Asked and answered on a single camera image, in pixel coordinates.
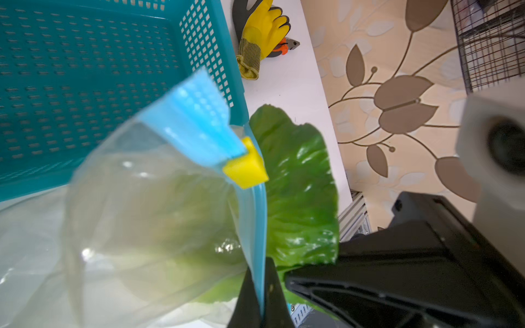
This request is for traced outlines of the clear plastic bag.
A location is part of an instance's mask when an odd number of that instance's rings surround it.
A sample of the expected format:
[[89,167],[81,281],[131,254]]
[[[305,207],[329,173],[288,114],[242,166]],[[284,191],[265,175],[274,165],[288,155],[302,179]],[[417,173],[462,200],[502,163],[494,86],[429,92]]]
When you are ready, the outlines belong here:
[[201,69],[117,128],[66,186],[3,209],[1,326],[156,327],[197,318],[196,299],[229,276],[199,261],[219,236],[221,219],[206,216],[219,206],[193,200],[185,184],[211,172],[239,198],[242,284],[250,269],[262,314],[263,167],[233,172],[258,150],[230,118]]

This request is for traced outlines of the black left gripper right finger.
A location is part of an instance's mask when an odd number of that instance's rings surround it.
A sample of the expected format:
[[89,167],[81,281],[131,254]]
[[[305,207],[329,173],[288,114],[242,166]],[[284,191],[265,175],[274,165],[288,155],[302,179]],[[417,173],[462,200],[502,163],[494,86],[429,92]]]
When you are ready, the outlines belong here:
[[265,311],[263,328],[294,328],[282,285],[272,258],[265,260]]

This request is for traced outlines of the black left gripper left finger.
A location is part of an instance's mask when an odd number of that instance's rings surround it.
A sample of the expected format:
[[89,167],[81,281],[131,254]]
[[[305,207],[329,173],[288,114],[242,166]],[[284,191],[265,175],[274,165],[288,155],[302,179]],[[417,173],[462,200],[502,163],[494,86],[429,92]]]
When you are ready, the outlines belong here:
[[262,316],[252,273],[247,269],[232,317],[227,328],[260,328]]

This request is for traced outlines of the pale chinese cabbage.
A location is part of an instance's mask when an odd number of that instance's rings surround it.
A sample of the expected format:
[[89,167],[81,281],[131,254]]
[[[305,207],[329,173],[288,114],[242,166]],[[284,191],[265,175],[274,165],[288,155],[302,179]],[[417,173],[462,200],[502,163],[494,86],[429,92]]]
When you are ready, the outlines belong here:
[[[321,133],[311,124],[296,125],[280,108],[263,105],[250,118],[250,128],[261,148],[269,181],[267,195],[267,255],[275,262],[281,281],[287,271],[306,265],[334,264],[339,251],[338,191]],[[198,303],[227,302],[239,295],[246,267],[234,217],[239,198],[233,184],[211,172],[186,178],[194,187],[193,200],[219,206],[206,216],[219,217],[220,233],[199,261],[228,273],[197,298]]]

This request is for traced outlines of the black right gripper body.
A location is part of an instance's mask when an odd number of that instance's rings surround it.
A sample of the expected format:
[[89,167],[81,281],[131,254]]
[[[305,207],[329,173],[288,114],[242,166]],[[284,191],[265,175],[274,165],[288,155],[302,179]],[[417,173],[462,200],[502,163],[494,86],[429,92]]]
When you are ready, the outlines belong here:
[[287,289],[351,327],[523,327],[524,211],[483,195],[468,221],[444,197],[403,192],[384,230]]

